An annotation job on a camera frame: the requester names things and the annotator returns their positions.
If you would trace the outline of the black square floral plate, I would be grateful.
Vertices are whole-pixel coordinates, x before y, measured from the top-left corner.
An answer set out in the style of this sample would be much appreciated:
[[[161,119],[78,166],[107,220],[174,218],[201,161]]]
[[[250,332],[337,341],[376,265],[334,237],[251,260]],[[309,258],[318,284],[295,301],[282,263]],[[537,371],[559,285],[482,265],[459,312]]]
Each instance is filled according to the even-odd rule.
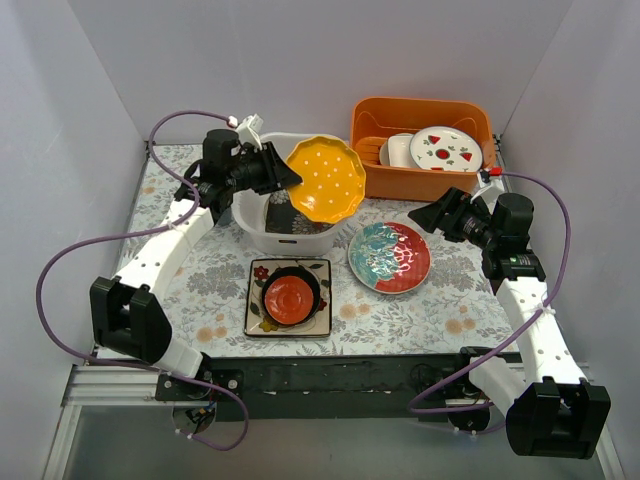
[[[266,203],[265,231],[269,233],[314,235],[323,233],[333,224],[313,222],[295,209],[286,190],[271,193]]]

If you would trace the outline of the yellow polka dot plate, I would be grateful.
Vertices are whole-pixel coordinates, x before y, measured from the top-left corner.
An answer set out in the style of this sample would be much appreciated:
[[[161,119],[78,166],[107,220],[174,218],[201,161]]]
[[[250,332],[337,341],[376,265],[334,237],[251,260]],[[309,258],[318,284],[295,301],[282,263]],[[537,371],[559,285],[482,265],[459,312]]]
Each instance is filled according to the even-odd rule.
[[[299,142],[287,166],[302,181],[288,187],[292,206],[316,223],[336,224],[353,216],[365,197],[366,172],[344,141],[313,136]]]

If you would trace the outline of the red rimmed round plate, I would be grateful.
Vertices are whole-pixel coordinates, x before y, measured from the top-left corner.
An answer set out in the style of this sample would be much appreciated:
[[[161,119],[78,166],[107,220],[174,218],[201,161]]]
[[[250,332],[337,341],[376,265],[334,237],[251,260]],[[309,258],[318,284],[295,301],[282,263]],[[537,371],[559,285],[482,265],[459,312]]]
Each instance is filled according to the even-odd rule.
[[[426,241],[397,222],[377,222],[361,228],[349,244],[347,258],[363,285],[390,295],[419,287],[431,268]]]

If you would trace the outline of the orange red small saucer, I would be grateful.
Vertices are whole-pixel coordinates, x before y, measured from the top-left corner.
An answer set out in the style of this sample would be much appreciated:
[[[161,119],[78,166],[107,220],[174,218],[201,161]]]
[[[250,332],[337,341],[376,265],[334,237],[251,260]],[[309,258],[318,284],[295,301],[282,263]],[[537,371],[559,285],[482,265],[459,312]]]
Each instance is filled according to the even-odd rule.
[[[267,288],[263,303],[275,321],[288,326],[296,325],[310,315],[314,294],[309,284],[300,277],[283,276]]]

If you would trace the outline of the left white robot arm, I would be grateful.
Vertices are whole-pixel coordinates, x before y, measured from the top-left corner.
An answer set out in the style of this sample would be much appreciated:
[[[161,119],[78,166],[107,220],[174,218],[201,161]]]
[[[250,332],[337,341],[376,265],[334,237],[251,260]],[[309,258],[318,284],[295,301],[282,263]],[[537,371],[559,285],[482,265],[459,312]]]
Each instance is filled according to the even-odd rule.
[[[204,356],[177,339],[161,302],[193,247],[229,210],[236,193],[270,194],[301,184],[270,142],[243,142],[232,130],[207,133],[202,157],[187,168],[161,223],[135,258],[113,278],[97,278],[89,296],[95,342],[179,375],[193,400],[213,386]]]

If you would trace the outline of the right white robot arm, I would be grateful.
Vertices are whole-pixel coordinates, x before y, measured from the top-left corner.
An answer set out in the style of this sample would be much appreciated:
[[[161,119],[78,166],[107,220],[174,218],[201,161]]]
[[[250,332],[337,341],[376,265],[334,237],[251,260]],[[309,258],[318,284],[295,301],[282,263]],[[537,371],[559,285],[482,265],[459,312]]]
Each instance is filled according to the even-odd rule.
[[[589,382],[573,359],[555,318],[540,260],[529,247],[533,202],[502,193],[494,208],[480,197],[450,188],[409,217],[428,233],[480,248],[482,271],[505,311],[512,334],[498,346],[457,367],[409,403],[421,403],[453,383],[464,397],[481,392],[505,418],[512,451],[520,456],[589,459],[611,408],[603,386]]]

